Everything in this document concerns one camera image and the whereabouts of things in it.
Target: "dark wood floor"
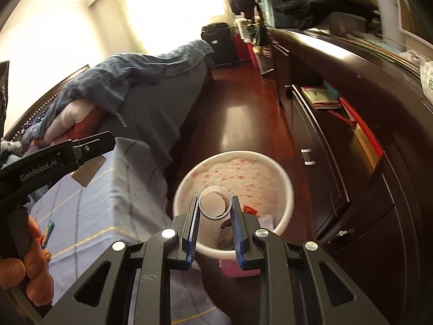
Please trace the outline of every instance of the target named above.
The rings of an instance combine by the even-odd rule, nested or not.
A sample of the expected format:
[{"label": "dark wood floor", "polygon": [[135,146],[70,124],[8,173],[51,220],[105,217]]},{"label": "dark wood floor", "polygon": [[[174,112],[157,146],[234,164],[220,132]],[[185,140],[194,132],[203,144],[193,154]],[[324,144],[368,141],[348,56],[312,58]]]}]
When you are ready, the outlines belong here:
[{"label": "dark wood floor", "polygon": [[[214,70],[212,74],[214,81],[205,86],[192,111],[193,118],[183,128],[190,132],[187,142],[181,140],[173,150],[175,162],[166,172],[169,197],[173,197],[182,178],[210,156],[230,150],[260,152],[282,165],[294,187],[294,211],[283,239],[297,244],[312,240],[302,161],[278,106],[274,80],[263,79],[250,63]],[[256,324],[258,277],[226,278],[217,260],[200,255],[196,260],[203,270],[206,291],[232,323]]]}]

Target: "human hand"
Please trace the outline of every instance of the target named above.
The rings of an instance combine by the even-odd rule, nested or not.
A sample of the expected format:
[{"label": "human hand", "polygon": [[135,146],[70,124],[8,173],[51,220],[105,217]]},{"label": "human hand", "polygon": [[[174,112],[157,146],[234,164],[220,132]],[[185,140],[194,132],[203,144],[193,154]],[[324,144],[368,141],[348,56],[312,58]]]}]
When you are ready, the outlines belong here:
[{"label": "human hand", "polygon": [[27,275],[27,297],[38,307],[49,304],[54,297],[54,281],[48,272],[47,258],[36,240],[41,236],[38,223],[29,217],[30,251],[24,262],[10,258],[0,260],[0,287],[7,290],[20,284]]}]

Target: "yellow stripe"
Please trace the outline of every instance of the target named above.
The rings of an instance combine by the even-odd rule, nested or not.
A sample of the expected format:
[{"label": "yellow stripe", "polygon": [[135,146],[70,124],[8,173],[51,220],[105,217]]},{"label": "yellow stripe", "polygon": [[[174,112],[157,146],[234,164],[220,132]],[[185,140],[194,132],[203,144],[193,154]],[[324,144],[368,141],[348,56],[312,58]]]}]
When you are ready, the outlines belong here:
[{"label": "yellow stripe", "polygon": [[[106,170],[105,172],[101,173],[98,177],[96,177],[94,180],[90,181],[90,183],[95,182],[98,178],[101,178],[103,175],[105,175],[107,172],[114,170],[114,168],[109,168],[108,170]],[[55,212],[57,209],[59,209],[64,203],[66,203],[69,199],[71,199],[74,195],[78,194],[79,192],[81,192],[83,188],[80,188],[77,192],[75,192],[73,195],[71,195],[68,199],[66,199],[63,203],[61,203],[59,206],[57,206],[57,208],[53,209],[52,212],[50,212],[48,215],[46,215],[42,220],[38,221],[38,223],[41,223],[42,221],[44,221],[48,216],[50,216],[53,212]]]},{"label": "yellow stripe", "polygon": [[79,245],[81,245],[81,244],[83,244],[83,243],[86,243],[86,242],[88,242],[88,241],[90,241],[90,240],[92,240],[92,239],[94,239],[94,238],[100,236],[101,234],[103,234],[103,233],[105,233],[105,232],[112,231],[112,230],[113,230],[113,231],[116,231],[116,232],[118,232],[118,233],[120,233],[120,234],[124,234],[125,236],[127,236],[127,237],[129,237],[129,238],[132,238],[132,239],[134,239],[134,240],[136,240],[136,241],[139,241],[138,238],[135,238],[135,237],[134,237],[132,234],[130,234],[129,232],[124,231],[124,230],[122,230],[121,228],[118,228],[118,227],[115,227],[115,226],[111,226],[111,227],[107,227],[106,229],[104,229],[104,230],[102,230],[102,231],[99,231],[98,233],[94,234],[93,236],[90,236],[90,237],[86,238],[85,240],[82,240],[82,241],[80,241],[80,242],[78,242],[78,243],[73,244],[72,246],[70,246],[70,247],[68,247],[68,248],[66,248],[66,249],[64,249],[64,250],[62,250],[61,252],[58,252],[57,254],[54,254],[54,255],[51,257],[51,259],[54,259],[55,257],[57,257],[57,256],[59,256],[59,255],[61,255],[61,254],[63,254],[63,253],[66,253],[67,251],[70,251],[71,249],[74,249],[75,247],[77,247],[77,246],[79,246]]},{"label": "yellow stripe", "polygon": [[200,313],[200,314],[197,314],[197,315],[194,315],[194,316],[190,316],[189,318],[185,318],[185,319],[182,319],[182,320],[172,321],[172,325],[181,324],[181,323],[186,322],[186,321],[190,321],[190,320],[193,320],[193,319],[200,318],[201,316],[206,315],[207,313],[210,313],[211,311],[214,311],[215,309],[217,309],[217,307],[213,307],[211,309],[208,309],[207,311],[204,311],[203,313]]}]

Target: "red cushion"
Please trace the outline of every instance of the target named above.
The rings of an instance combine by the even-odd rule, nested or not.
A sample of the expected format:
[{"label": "red cushion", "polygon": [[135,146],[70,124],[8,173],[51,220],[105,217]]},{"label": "red cushion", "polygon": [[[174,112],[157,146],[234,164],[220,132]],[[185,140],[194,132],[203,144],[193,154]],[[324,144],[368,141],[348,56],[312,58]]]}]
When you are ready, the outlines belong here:
[{"label": "red cushion", "polygon": [[83,139],[94,135],[98,127],[101,125],[105,113],[104,109],[95,106],[81,122],[75,124],[71,129],[57,137],[51,144],[61,143],[68,139]]}]

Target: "metal screw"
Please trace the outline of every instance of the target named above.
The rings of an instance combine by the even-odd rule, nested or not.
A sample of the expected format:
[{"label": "metal screw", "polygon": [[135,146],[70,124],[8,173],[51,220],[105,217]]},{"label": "metal screw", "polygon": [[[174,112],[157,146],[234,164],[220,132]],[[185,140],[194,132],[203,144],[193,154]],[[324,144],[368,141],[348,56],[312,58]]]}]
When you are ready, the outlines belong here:
[{"label": "metal screw", "polygon": [[316,242],[307,242],[305,244],[305,248],[307,248],[309,251],[314,252],[319,248],[319,246],[317,245]]},{"label": "metal screw", "polygon": [[176,231],[173,230],[172,228],[167,228],[167,229],[163,230],[161,232],[161,234],[164,238],[172,238],[176,235]]},{"label": "metal screw", "polygon": [[255,230],[254,233],[257,237],[261,237],[261,238],[267,237],[269,235],[269,232],[264,228],[259,228],[258,230]]},{"label": "metal screw", "polygon": [[114,242],[113,245],[112,245],[111,247],[112,247],[113,250],[115,250],[116,252],[120,252],[120,251],[122,251],[122,250],[126,247],[126,244],[125,244],[125,242],[122,242],[122,241],[120,240],[120,241]]}]

